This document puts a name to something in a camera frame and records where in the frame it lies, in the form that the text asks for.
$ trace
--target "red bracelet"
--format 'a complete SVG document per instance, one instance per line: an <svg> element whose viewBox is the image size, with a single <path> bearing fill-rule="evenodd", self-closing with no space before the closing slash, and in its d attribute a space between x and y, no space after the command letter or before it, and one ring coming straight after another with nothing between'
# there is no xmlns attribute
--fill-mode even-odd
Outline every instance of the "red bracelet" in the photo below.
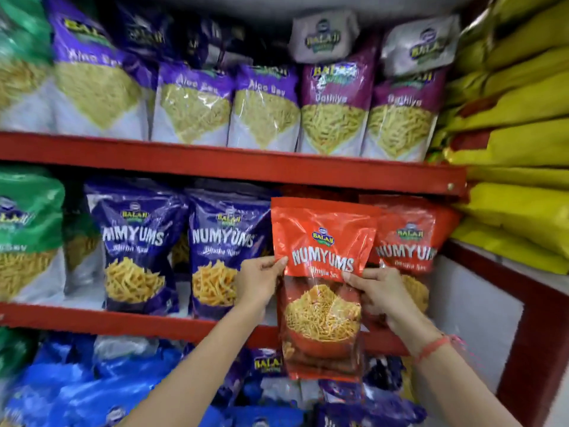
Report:
<svg viewBox="0 0 569 427"><path fill-rule="evenodd" d="M433 352L435 352L441 346L451 343L451 337L448 335L441 336L439 339L427 344L421 353L415 358L415 364L419 364L425 358L428 358Z"/></svg>

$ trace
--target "red shelf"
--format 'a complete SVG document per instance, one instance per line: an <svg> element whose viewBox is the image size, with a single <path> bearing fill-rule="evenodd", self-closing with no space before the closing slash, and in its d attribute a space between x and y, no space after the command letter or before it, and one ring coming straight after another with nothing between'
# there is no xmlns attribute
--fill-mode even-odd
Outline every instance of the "red shelf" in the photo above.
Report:
<svg viewBox="0 0 569 427"><path fill-rule="evenodd" d="M459 196L466 169L115 139L0 133L0 160Z"/></svg>
<svg viewBox="0 0 569 427"><path fill-rule="evenodd" d="M0 303L0 326L38 330L87 332L103 335L139 335L199 343L215 322L162 318L130 313ZM366 351L374 355L407 355L403 343L387 329L363 332ZM249 337L250 348L279 347L277 327L259 325Z"/></svg>

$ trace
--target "person's right arm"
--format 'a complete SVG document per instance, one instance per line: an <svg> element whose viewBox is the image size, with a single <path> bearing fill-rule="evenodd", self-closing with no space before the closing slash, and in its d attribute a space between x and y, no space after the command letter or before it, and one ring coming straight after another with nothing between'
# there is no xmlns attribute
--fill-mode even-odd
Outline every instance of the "person's right arm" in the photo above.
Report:
<svg viewBox="0 0 569 427"><path fill-rule="evenodd" d="M416 307L395 268L366 269L364 278L344 274L347 283L364 292L366 310L387 315L389 327L413 357L443 335ZM452 345L440 346L417 368L452 427L521 427Z"/></svg>

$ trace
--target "person's left hand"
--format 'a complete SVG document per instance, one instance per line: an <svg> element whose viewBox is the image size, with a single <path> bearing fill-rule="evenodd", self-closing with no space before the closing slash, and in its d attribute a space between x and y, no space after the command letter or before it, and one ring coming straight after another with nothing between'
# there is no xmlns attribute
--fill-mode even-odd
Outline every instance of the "person's left hand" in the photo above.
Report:
<svg viewBox="0 0 569 427"><path fill-rule="evenodd" d="M276 290L276 280L285 271L288 258L275 263L274 256L246 259L241 263L241 271L235 276L237 299L235 305L265 308Z"/></svg>

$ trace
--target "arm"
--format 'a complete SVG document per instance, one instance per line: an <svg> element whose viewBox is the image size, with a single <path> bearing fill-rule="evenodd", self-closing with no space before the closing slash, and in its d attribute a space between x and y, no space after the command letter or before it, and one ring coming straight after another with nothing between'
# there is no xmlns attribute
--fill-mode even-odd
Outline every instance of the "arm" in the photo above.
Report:
<svg viewBox="0 0 569 427"><path fill-rule="evenodd" d="M197 427L225 374L263 320L286 258L249 259L235 284L237 301L208 336L121 422L121 427Z"/></svg>
<svg viewBox="0 0 569 427"><path fill-rule="evenodd" d="M416 307L396 269L367 269L364 278L346 273L344 279L365 293L364 308L387 314L389 327L413 357L442 336ZM453 427L521 427L450 344L423 359L418 370Z"/></svg>

